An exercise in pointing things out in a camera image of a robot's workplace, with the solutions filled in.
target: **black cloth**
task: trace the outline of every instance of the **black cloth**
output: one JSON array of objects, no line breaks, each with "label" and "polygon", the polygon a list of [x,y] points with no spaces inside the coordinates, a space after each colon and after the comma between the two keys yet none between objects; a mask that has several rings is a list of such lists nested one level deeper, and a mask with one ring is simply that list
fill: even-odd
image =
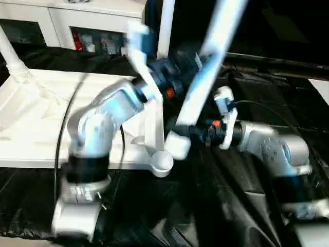
[{"label": "black cloth", "polygon": [[[125,58],[60,48],[15,48],[29,68],[83,72],[97,62],[101,66],[95,73],[136,75]],[[1,75],[4,80],[8,76],[4,66]],[[323,118],[329,108],[310,82],[228,72],[214,89],[221,85],[229,85],[236,100],[264,103],[288,119],[316,155],[317,170],[329,174],[329,125]],[[182,100],[164,103],[165,124],[178,114]],[[238,112],[239,119],[292,132],[264,109],[242,105]],[[219,118],[211,97],[199,120],[207,118]],[[223,151],[193,143],[187,159],[175,161],[162,179],[149,171],[123,171],[113,212],[110,246],[298,246],[289,226],[282,225],[264,167],[235,148]],[[0,168],[1,236],[52,240],[52,214],[52,169]]]}]

